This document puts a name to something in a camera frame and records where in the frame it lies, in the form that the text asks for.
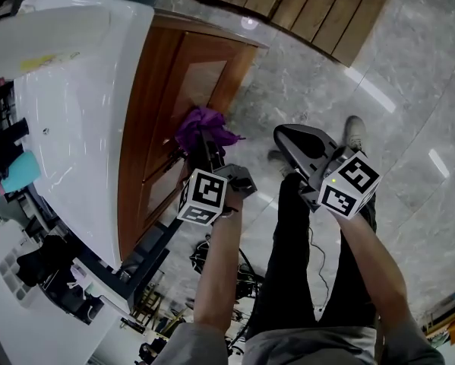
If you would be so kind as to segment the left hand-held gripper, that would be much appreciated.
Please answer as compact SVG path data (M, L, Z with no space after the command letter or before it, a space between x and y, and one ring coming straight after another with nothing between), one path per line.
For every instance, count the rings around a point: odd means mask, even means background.
M220 216L229 216L234 209L225 203L227 187L245 199L257 191L246 167L225 164L225 151L213 138L209 150L204 131L198 130L197 155L187 157L191 174L185 179L180 195L177 219L209 226Z

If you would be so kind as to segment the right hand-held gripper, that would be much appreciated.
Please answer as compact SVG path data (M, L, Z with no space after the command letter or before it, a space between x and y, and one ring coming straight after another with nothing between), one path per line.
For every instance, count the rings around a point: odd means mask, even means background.
M315 212L319 207L347 219L374 195L382 176L361 151L337 147L323 130L301 124L283 124L273 138L289 164L302 175L299 195Z

